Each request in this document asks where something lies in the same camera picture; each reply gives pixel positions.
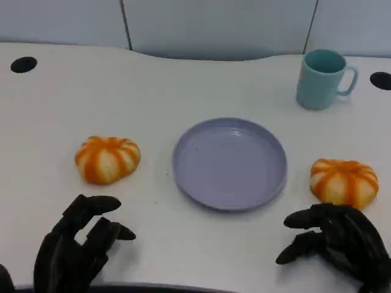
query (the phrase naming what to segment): purple plate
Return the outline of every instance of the purple plate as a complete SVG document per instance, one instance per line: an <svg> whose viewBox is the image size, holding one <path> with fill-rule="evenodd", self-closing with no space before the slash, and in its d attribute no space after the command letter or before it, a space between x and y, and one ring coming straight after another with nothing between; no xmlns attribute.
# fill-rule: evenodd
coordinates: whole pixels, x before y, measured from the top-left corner
<svg viewBox="0 0 391 293"><path fill-rule="evenodd" d="M280 193L287 157L264 127L217 118L189 129L174 150L174 177L182 192L205 206L245 211Z"/></svg>

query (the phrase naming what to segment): mug handle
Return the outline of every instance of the mug handle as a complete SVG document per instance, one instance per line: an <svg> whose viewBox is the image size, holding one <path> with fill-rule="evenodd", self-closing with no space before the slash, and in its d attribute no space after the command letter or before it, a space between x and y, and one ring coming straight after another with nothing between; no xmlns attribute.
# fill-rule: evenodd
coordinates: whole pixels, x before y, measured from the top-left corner
<svg viewBox="0 0 391 293"><path fill-rule="evenodd" d="M356 67L348 65L346 67L346 70L353 71L354 76L353 76L352 83L350 84L350 86L349 86L349 88L347 90L344 90L343 92L340 92L339 90L337 90L337 94L340 95L340 96L348 96L348 95L350 95L350 93L354 90L354 87L357 84L357 80L359 79L359 70Z"/></svg>

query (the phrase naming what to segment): plate rim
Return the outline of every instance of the plate rim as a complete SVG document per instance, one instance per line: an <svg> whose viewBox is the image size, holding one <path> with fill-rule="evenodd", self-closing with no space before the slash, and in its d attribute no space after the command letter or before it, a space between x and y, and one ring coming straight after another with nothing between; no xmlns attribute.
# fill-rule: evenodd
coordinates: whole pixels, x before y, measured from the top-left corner
<svg viewBox="0 0 391 293"><path fill-rule="evenodd" d="M187 139L191 133L193 131L196 131L198 128L201 128L203 125L205 124L209 124L209 123L213 123L213 122L217 122L217 121L222 121L222 120L231 120L231 121L237 121L239 123L245 123L245 124L250 124L256 128L259 128L265 132L267 132L271 137L272 139L274 139L277 143L277 145L279 146L279 148L281 149L282 151L282 154L283 154L283 176L280 180L280 183L277 185L277 187L272 191L270 192L269 194L269 197L267 200L265 201L261 201L259 202L258 204L252 204L250 206L245 206L245 207L238 207L238 208L222 208L220 206L215 206L215 205L212 205L212 204L207 204L207 203L204 203L202 201L200 201L198 198L192 196L189 192L187 192L185 190L185 188L181 185L181 182L179 181L178 179L178 171L177 171L177 168L175 166L175 163L178 161L176 160L175 158L178 158L179 157L179 150L180 150L180 146L182 145L182 143L185 141L185 139ZM242 119L242 118L236 118L236 117L219 117L219 118L212 118L212 119L208 119L208 120L204 120L204 121L201 121L201 122L198 122L196 123L195 125L191 126L189 129L187 129L184 133L182 133L182 135L180 136L180 138L178 139L178 142L175 144L175 147L174 147L174 151L172 152L172 169L173 169L173 174L174 174L174 180L175 180L175 183L177 185L177 187L179 188L179 190L184 193L186 196L188 196L191 200L197 202L198 204L201 204L203 206L206 206L208 208L211 208L211 209L215 209L215 210L218 210L218 211L225 211L225 212L240 212L240 211L250 211L252 209L256 209L256 208L259 208L260 206L263 206L265 205L266 203L268 203L269 201L271 201L273 198L275 198L276 196L278 196L278 194L281 193L281 191L284 189L284 187L286 186L287 184L287 173L288 173L288 161L287 161L287 154L282 146L282 144L280 143L280 141L277 139L277 137L271 132L269 131L267 128L265 128L264 126L258 124L258 123L255 123L255 122L252 122L250 120L246 120L246 119Z"/></svg>

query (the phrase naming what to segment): pumpkin-shaped bun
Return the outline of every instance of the pumpkin-shaped bun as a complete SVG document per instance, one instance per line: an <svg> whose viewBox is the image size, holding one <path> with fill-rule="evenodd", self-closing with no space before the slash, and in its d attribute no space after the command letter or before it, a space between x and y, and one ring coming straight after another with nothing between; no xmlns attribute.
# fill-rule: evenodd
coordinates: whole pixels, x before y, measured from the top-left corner
<svg viewBox="0 0 391 293"><path fill-rule="evenodd" d="M311 168L311 190L321 201L362 209L376 196L375 171L356 161L319 159Z"/></svg>
<svg viewBox="0 0 391 293"><path fill-rule="evenodd" d="M129 139L91 136L75 156L84 180L110 184L134 172L140 162L140 149Z"/></svg>

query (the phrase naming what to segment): mug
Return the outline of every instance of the mug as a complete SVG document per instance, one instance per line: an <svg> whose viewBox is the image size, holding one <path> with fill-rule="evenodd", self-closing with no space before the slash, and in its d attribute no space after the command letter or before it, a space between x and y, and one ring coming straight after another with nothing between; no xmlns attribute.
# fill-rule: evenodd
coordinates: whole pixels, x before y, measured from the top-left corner
<svg viewBox="0 0 391 293"><path fill-rule="evenodd" d="M338 86L346 70L352 70L354 77L349 88L341 92ZM342 55L325 49L314 50L303 58L297 101L306 109L323 110L333 103L336 95L350 95L358 78L358 69L347 65Z"/></svg>

